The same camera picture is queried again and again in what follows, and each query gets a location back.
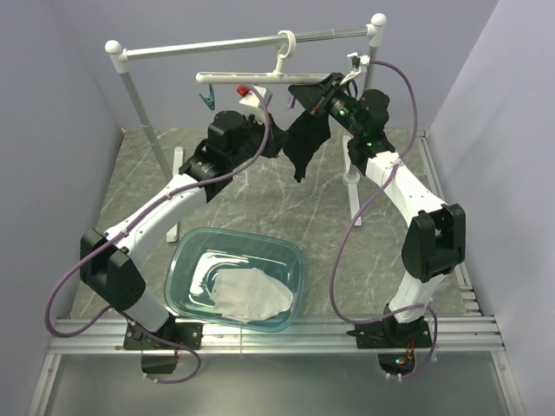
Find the teal clothespin far left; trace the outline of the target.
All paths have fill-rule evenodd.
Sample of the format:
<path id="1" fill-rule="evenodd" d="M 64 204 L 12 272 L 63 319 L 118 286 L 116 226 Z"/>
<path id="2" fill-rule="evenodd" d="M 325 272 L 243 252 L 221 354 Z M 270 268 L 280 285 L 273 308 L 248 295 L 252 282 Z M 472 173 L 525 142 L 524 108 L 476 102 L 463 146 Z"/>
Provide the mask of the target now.
<path id="1" fill-rule="evenodd" d="M 215 92 L 212 84 L 209 84 L 208 87 L 209 87 L 209 93 L 208 94 L 199 93 L 199 97 L 211 111 L 214 111 L 216 108 Z"/>

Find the white metal drying rack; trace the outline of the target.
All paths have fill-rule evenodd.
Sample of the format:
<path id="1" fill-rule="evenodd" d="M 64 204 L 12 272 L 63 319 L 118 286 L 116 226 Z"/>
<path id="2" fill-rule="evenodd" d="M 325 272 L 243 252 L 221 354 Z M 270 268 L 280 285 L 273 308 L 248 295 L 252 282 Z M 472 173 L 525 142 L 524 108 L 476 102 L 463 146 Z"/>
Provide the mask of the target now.
<path id="1" fill-rule="evenodd" d="M 300 42 L 320 42 L 339 38 L 350 38 L 365 36 L 369 40 L 369 54 L 375 55 L 375 52 L 382 44 L 383 32 L 387 24 L 387 17 L 383 13 L 374 14 L 370 23 L 366 24 L 362 29 L 327 29 L 323 31 L 312 31 L 304 33 L 295 33 L 297 37 L 297 45 Z M 163 172 L 164 178 L 170 180 L 178 173 L 181 162 L 184 161 L 184 150 L 177 146 L 173 152 L 173 163 L 169 164 L 164 155 L 160 141 L 154 132 L 153 125 L 148 118 L 147 111 L 144 107 L 142 99 L 130 75 L 130 62 L 132 60 L 167 57 L 176 55 L 190 55 L 207 52 L 216 52 L 233 49 L 248 49 L 262 46 L 274 46 L 277 52 L 284 45 L 286 39 L 283 35 L 259 36 L 244 39 L 233 39 L 224 41 L 197 42 L 189 44 L 160 46 L 143 49 L 125 49 L 116 40 L 110 40 L 105 45 L 116 72 L 121 76 L 127 94 L 137 113 L 142 129 L 147 136 L 148 143 L 153 150 L 153 154 Z"/>

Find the white cloth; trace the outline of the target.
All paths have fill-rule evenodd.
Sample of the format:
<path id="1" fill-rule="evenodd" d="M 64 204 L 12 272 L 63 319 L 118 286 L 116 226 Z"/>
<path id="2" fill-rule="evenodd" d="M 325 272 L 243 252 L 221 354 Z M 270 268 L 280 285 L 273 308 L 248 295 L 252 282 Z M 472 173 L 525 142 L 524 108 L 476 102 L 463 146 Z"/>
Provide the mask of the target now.
<path id="1" fill-rule="evenodd" d="M 257 268 L 220 269 L 210 294 L 214 311 L 237 322 L 265 321 L 288 311 L 293 292 Z"/>

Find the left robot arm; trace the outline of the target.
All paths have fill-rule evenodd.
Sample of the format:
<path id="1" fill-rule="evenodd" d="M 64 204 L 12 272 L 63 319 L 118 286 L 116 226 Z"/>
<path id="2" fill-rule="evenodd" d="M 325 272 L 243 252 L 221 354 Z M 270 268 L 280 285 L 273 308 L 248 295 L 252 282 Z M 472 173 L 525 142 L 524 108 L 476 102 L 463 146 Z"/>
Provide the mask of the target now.
<path id="1" fill-rule="evenodd" d="M 186 214 L 208 204 L 257 157 L 277 157 L 287 140 L 271 116 L 260 123 L 236 111 L 216 114 L 206 138 L 161 191 L 108 231 L 82 236 L 81 280 L 134 321 L 153 347 L 185 346 L 174 316 L 148 292 L 139 265 Z"/>

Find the black underwear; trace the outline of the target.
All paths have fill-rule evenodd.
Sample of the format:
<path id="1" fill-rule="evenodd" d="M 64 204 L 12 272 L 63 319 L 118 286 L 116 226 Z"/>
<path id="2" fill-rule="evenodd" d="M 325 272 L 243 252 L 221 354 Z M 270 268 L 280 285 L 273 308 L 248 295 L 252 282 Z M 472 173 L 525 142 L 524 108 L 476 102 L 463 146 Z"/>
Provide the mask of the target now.
<path id="1" fill-rule="evenodd" d="M 287 130 L 288 140 L 283 146 L 285 156 L 294 165 L 293 178 L 300 183 L 314 153 L 330 138 L 327 114 L 311 115 L 304 111 Z"/>

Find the white plastic clip hanger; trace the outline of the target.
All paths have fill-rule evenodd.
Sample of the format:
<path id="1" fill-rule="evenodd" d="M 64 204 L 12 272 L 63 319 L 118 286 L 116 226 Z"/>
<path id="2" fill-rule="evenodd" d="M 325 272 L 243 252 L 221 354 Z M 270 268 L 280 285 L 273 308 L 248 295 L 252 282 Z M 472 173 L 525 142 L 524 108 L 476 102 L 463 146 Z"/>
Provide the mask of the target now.
<path id="1" fill-rule="evenodd" d="M 280 30 L 285 36 L 285 43 L 277 52 L 276 66 L 271 72 L 198 72 L 195 76 L 199 84 L 316 84 L 323 81 L 326 74 L 287 74 L 284 63 L 294 56 L 297 50 L 297 37 L 291 30 Z"/>

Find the aluminium mounting rail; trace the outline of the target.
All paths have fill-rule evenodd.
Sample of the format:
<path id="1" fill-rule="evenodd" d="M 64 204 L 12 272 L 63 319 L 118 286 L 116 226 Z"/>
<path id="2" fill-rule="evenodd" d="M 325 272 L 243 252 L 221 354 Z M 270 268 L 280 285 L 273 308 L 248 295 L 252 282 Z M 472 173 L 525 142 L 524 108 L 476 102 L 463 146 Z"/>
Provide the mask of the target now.
<path id="1" fill-rule="evenodd" d="M 351 354 L 359 353 L 356 338 L 347 335 L 352 327 L 332 316 L 315 315 L 297 319 L 277 333 L 205 324 L 200 354 Z M 124 354 L 127 322 L 99 320 L 83 334 L 68 339 L 52 338 L 49 354 Z M 506 349 L 493 317 L 442 316 L 439 318 L 436 351 L 498 352 Z"/>

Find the translucent teal plastic basin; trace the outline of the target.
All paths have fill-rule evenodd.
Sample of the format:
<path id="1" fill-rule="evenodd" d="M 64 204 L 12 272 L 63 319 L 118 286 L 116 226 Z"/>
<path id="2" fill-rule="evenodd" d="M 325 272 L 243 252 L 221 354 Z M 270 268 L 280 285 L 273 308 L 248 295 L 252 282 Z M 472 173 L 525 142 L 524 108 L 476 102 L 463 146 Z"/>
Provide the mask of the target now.
<path id="1" fill-rule="evenodd" d="M 213 289 L 219 273 L 241 278 L 259 270 L 291 292 L 290 306 L 264 319 L 245 321 L 217 310 Z M 277 333 L 289 327 L 300 310 L 306 275 L 300 249 L 288 241 L 216 228 L 198 228 L 178 244 L 166 274 L 165 298 L 177 315 L 196 320 Z"/>

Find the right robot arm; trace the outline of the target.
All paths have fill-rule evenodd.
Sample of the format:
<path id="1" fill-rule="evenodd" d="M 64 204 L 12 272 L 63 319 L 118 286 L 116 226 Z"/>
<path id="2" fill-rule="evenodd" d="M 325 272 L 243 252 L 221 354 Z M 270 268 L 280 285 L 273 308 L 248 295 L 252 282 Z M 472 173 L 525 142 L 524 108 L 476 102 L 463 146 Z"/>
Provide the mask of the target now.
<path id="1" fill-rule="evenodd" d="M 339 73 L 313 85 L 292 85 L 292 96 L 304 112 L 290 128 L 316 144 L 336 120 L 350 138 L 346 148 L 358 172 L 383 189 L 401 213 L 408 231 L 402 246 L 405 269 L 399 289 L 384 309 L 384 319 L 357 323 L 349 335 L 359 348 L 425 348 L 432 344 L 425 308 L 447 275 L 465 258 L 466 213 L 435 196 L 403 163 L 384 128 L 389 97 L 369 89 L 350 96 Z"/>

